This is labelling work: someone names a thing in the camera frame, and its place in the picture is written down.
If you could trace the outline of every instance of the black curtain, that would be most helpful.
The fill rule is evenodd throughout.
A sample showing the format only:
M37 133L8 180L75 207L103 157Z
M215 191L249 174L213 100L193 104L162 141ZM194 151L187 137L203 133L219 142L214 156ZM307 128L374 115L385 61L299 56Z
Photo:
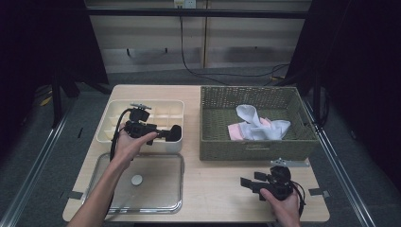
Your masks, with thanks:
M330 100L401 191L401 2L314 0L288 77L319 76Z
M42 85L62 71L73 81L108 83L83 0L0 1L0 129L5 154Z

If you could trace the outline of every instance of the gray floor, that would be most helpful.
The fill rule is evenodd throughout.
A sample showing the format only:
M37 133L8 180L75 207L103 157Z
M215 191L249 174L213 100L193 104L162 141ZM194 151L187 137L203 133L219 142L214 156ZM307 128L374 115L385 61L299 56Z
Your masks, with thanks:
M194 76L184 69L149 71L148 65L143 70L127 73L126 69L114 69L109 74L110 85L115 84L220 84L218 79L230 85L264 85L274 84L269 76L262 77L234 77L234 76ZM230 67L194 69L198 73L228 73L261 75L266 74L271 67ZM285 68L276 72L275 76L283 76ZM86 151L95 134L97 124L108 100L85 84L79 84L81 94L77 99L63 99L63 107L71 107L60 138L51 150L44 169L29 195L17 226L62 226L66 222L62 219L62 211L66 199L60 198L63 191L71 190L82 165ZM0 214L5 212L14 200L18 190L24 183L29 170L34 164L41 148L50 133L52 124L52 103L39 107L39 97L29 113L25 130L14 145L8 159L0 165ZM391 182L375 165L358 140L350 135L350 130L341 118L335 107L331 108L325 131L331 140L339 159L347 170L349 177L372 215L376 226L401 226L401 197ZM322 148L317 148L310 156L318 183L323 190L328 190L330 197L326 204L330 212L330 220L326 223L306 223L304 226L361 226L354 207L349 201L342 185L331 167ZM144 224L135 226L177 226L177 224ZM266 224L192 224L195 226L266 226ZM132 226L132 223L110 223L105 226Z

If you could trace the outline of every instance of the black cable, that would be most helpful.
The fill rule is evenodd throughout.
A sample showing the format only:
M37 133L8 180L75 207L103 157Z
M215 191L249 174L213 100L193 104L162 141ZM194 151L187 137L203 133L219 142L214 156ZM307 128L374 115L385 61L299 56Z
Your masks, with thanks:
M188 66L186 65L184 54L183 54L183 17L180 17L180 29L181 29L181 55L182 55L182 58L183 58L183 66L185 67L185 69L189 73L191 73L192 75L194 75L195 77L198 77L198 78L210 79L210 80L212 80L214 82L218 82L218 83L221 83L221 84L224 84L224 85L229 85L229 84L224 83L222 81L219 81L217 79L211 79L211 78L202 77L202 76L231 76L231 77L243 77L243 78L260 78L260 77L264 77L264 76L268 76L270 74L273 74L274 72L276 72L276 71L282 69L283 67L289 65L289 64L278 64L278 65L275 65L270 72L264 73L264 74L260 74L260 75L240 75L240 74L223 74L223 73L215 73L215 74L196 73L196 72L194 72L194 71L192 71L191 69L188 68Z
M118 122L117 125L115 126L115 131L114 131L114 135L113 135L113 139L112 139L112 147L110 148L110 162L112 161L113 157L114 157L114 153L115 153L115 146L117 145L117 140L118 140L118 136L120 135L120 124L121 124L121 120L123 119L123 116L127 113L130 112L131 109L127 109L125 110L120 117L118 118Z
M293 181L290 181L290 182L292 184L292 188L295 189L295 191L297 192L297 194L298 194L298 196L300 198L300 208L298 210L298 213L300 214L300 217L301 217L302 213L304 212L304 206L306 205L306 203L305 203L305 191L304 191L304 188L301 187L300 184L298 184L296 182L293 182ZM299 187L301 187L301 189L303 191L303 195L301 195L300 190L298 189L298 187L295 184L298 185Z

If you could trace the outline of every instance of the white cloth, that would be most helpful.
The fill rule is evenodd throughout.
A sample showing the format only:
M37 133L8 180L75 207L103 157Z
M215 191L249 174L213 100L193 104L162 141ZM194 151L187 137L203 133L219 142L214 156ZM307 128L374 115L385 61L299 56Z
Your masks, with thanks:
M245 120L238 125L241 136L247 140L281 140L291 125L286 120L270 121L267 118L259 118L256 108L251 105L237 106L236 113Z

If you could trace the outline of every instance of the glass tray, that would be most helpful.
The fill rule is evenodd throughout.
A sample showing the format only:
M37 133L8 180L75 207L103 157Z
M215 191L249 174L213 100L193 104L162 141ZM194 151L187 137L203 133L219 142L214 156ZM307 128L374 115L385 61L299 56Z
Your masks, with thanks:
M86 200L110 162L110 153L99 156ZM134 185L133 176L142 182ZM177 213L183 202L183 157L180 154L141 154L133 159L114 191L109 214Z

